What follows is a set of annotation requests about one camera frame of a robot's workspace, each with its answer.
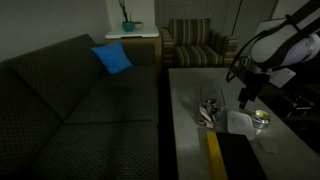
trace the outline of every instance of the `table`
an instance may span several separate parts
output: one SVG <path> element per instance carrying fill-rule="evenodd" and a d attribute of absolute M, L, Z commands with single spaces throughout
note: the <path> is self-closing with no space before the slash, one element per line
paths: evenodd
<path fill-rule="evenodd" d="M 255 129 L 255 139 L 250 141 L 268 179 L 320 179 L 320 157 L 288 128 L 259 98 L 249 101 L 240 109 L 238 95 L 244 84 L 237 78 L 225 80 L 227 68 L 176 68 L 169 69 L 174 138 L 176 143 L 179 179 L 211 179 L 205 134 L 207 131 L 226 132 L 226 112 L 249 113 L 261 109 L 269 113 L 270 124 L 265 129 Z M 216 129 L 199 127 L 199 87 L 214 83 L 221 87 L 225 109 Z M 275 142 L 279 152 L 268 153 L 260 140 Z"/>
<path fill-rule="evenodd" d="M 105 35 L 105 43 L 121 41 L 126 44 L 151 43 L 155 48 L 155 61 L 158 77 L 162 71 L 162 38 L 157 26 L 143 27 L 141 30 L 125 32 L 122 28 L 117 28 Z"/>

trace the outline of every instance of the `white wall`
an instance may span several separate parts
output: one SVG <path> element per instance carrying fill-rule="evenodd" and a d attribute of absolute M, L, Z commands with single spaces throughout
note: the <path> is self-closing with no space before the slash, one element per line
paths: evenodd
<path fill-rule="evenodd" d="M 103 42 L 107 14 L 105 0 L 2 0 L 0 61 L 84 33 Z"/>
<path fill-rule="evenodd" d="M 286 14 L 292 15 L 309 0 L 279 0 L 272 19 L 284 18 Z"/>
<path fill-rule="evenodd" d="M 237 52 L 255 36 L 257 27 L 272 17 L 277 0 L 243 0 L 233 35 L 239 38 Z M 249 54 L 250 45 L 242 52 L 243 56 Z"/>
<path fill-rule="evenodd" d="M 118 0 L 106 0 L 111 29 L 121 27 L 124 21 Z M 155 25 L 154 0 L 125 0 L 128 18 L 132 21 L 142 21 L 144 27 Z"/>

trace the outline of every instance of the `sofa armrest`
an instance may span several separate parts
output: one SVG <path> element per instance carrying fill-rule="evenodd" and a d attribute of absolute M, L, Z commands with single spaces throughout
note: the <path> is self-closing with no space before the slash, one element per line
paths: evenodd
<path fill-rule="evenodd" d="M 164 68 L 171 67 L 173 64 L 174 42 L 167 28 L 160 29 L 162 38 L 162 64 Z"/>
<path fill-rule="evenodd" d="M 215 30 L 210 31 L 209 46 L 222 56 L 223 66 L 229 66 L 236 55 L 239 39 L 217 32 Z"/>
<path fill-rule="evenodd" d="M 122 46 L 132 65 L 155 66 L 155 47 L 152 43 L 123 43 Z"/>

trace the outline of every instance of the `striped armchair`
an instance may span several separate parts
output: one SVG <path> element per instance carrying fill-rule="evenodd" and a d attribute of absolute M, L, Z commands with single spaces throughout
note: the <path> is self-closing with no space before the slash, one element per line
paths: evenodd
<path fill-rule="evenodd" d="M 238 39 L 210 29 L 209 18 L 171 19 L 168 28 L 160 29 L 163 68 L 228 67 Z"/>

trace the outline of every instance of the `sofa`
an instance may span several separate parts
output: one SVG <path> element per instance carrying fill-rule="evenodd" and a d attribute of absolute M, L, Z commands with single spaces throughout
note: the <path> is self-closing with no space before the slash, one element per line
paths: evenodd
<path fill-rule="evenodd" d="M 111 74 L 88 34 L 0 64 L 0 179 L 158 179 L 152 44 Z"/>

